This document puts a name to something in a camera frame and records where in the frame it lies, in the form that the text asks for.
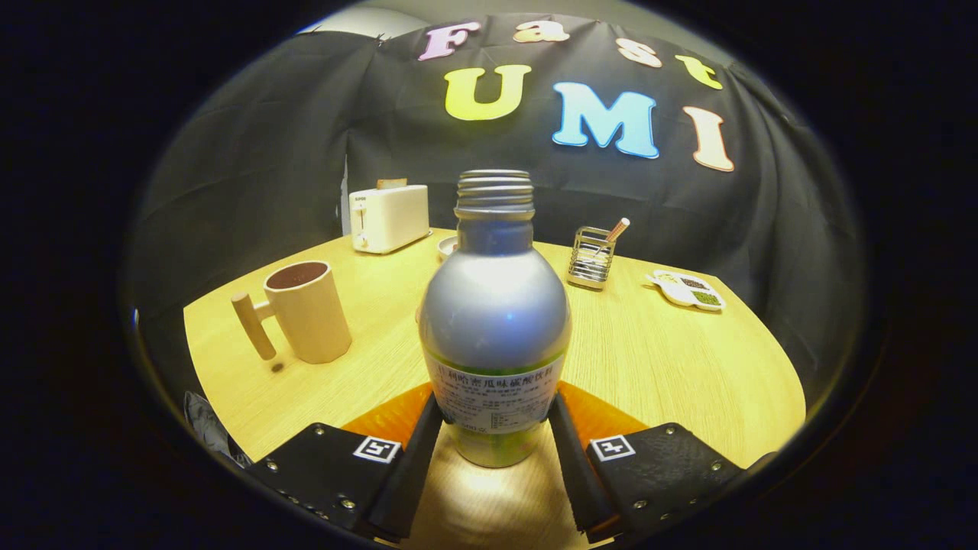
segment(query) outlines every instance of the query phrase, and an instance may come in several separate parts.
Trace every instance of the blue letter m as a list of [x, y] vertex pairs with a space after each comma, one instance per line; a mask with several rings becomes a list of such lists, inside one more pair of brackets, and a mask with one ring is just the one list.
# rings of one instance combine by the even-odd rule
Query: blue letter m
[[560, 145], [587, 145], [588, 136], [582, 131], [582, 123], [587, 122], [599, 147], [607, 147], [622, 127], [621, 139], [614, 144], [618, 151], [646, 159], [659, 156], [659, 150], [652, 143], [651, 114], [655, 107], [652, 98], [624, 92], [611, 109], [606, 109], [587, 84], [558, 82], [554, 84], [554, 90], [563, 96], [563, 119], [560, 131], [554, 134], [554, 141]]

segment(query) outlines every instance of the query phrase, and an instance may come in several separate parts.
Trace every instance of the small plate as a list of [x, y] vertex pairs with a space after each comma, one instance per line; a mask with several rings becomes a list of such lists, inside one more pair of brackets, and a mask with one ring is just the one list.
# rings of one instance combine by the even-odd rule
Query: small plate
[[448, 237], [446, 239], [442, 239], [441, 241], [438, 241], [438, 257], [441, 258], [442, 261], [445, 261], [445, 258], [447, 258], [449, 254], [455, 251], [455, 247], [458, 243], [459, 243], [458, 235]]
[[693, 305], [707, 311], [719, 311], [727, 302], [709, 283], [689, 275], [664, 269], [655, 270], [645, 278], [662, 289], [662, 294], [677, 305]]

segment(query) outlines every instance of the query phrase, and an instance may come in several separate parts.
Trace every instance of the beige mug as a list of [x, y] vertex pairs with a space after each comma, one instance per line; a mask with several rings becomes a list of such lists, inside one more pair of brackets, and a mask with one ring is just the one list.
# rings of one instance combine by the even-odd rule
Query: beige mug
[[248, 293], [237, 293], [231, 303], [244, 331], [262, 359], [275, 357], [261, 322], [275, 316], [286, 340], [299, 359], [329, 363], [350, 348], [333, 270], [324, 261], [300, 261], [277, 270], [265, 279], [268, 301], [251, 304]]

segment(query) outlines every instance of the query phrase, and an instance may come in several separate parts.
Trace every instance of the silver bottle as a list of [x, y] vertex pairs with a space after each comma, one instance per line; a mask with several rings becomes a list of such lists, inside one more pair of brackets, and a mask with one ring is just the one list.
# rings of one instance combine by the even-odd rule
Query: silver bottle
[[459, 452], [498, 468], [536, 446], [570, 342], [570, 304], [533, 249], [528, 173], [472, 170], [458, 193], [459, 247], [428, 284], [419, 330]]

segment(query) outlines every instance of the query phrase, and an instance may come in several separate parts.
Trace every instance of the bottle label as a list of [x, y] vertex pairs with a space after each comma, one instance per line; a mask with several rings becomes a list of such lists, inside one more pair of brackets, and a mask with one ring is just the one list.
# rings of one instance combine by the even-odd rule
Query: bottle label
[[484, 376], [453, 368], [430, 353], [424, 355], [442, 414], [449, 422], [490, 435], [526, 430], [547, 418], [564, 357], [562, 353], [521, 374]]

